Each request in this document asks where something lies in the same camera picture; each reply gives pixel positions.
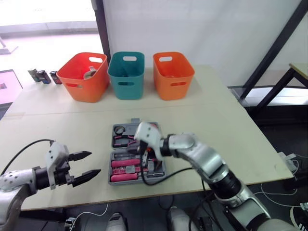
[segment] white table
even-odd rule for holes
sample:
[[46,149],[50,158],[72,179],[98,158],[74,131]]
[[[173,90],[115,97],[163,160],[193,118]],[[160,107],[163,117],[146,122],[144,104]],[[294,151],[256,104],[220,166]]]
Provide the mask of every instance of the white table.
[[[151,72],[145,76],[144,97],[121,101],[111,87],[98,103],[76,102],[64,86],[33,83],[25,89],[0,121],[2,169],[22,147],[43,138],[56,139],[69,151],[92,151],[89,157],[71,162],[71,174],[78,176],[90,169],[102,169],[91,181],[39,191],[25,200],[22,209],[62,207],[100,203],[202,189],[200,177],[185,171],[156,186],[144,184],[110,186],[107,183],[112,125],[129,123],[131,118],[156,121],[164,135],[191,131],[214,147],[232,171],[245,183],[253,184],[292,177],[274,148],[246,111],[223,86],[209,66],[195,67],[195,78],[187,97],[163,101],[154,90]],[[47,143],[39,143],[22,153],[9,169],[44,167]],[[189,164],[166,158],[172,173]]]

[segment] orange basket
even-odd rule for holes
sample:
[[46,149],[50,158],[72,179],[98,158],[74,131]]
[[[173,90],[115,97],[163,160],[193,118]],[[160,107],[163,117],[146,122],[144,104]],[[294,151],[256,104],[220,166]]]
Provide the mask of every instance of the orange basket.
[[[91,66],[96,69],[95,74],[84,79],[84,74]],[[94,103],[101,99],[109,85],[107,69],[106,55],[83,52],[68,61],[57,72],[57,76],[74,100]]]
[[162,100],[185,97],[194,69],[182,53],[162,52],[153,55],[154,83]]

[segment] teal basket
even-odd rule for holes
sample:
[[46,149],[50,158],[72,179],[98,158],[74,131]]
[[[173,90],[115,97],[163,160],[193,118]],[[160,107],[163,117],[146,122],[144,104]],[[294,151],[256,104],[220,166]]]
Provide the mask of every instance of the teal basket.
[[121,51],[112,56],[108,75],[115,95],[121,100],[137,100],[143,95],[144,54]]

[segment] basket handle hole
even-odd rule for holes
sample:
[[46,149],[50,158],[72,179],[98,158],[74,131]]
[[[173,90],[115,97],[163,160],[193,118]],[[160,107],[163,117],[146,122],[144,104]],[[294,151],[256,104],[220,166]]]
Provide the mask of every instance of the basket handle hole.
[[172,57],[171,56],[166,56],[166,57],[160,57],[159,58],[159,61],[160,62],[169,62],[172,60]]
[[73,87],[73,88],[82,88],[80,84],[75,84],[75,83],[66,83],[68,87]]
[[171,83],[170,84],[170,86],[183,86],[183,85],[185,85],[186,84],[186,82],[178,82],[178,83]]
[[136,61],[137,57],[135,56],[123,56],[124,61]]
[[118,82],[118,85],[120,86],[133,86],[133,82]]
[[90,62],[93,62],[93,63],[102,63],[103,62],[103,59],[98,58],[98,57],[89,57],[89,60],[90,60]]

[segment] black battery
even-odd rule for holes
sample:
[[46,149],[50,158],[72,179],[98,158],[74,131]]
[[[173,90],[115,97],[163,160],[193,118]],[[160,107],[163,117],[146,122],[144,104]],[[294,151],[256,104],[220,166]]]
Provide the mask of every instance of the black battery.
[[52,77],[55,84],[62,84],[61,80],[57,77],[57,71],[51,71],[49,74]]
[[50,84],[51,80],[48,76],[48,74],[46,73],[46,71],[41,70],[37,72],[37,77],[45,84]]
[[31,77],[33,78],[34,81],[40,82],[40,79],[37,77],[38,71],[35,68],[28,70],[28,72],[29,72],[29,74],[31,75]]

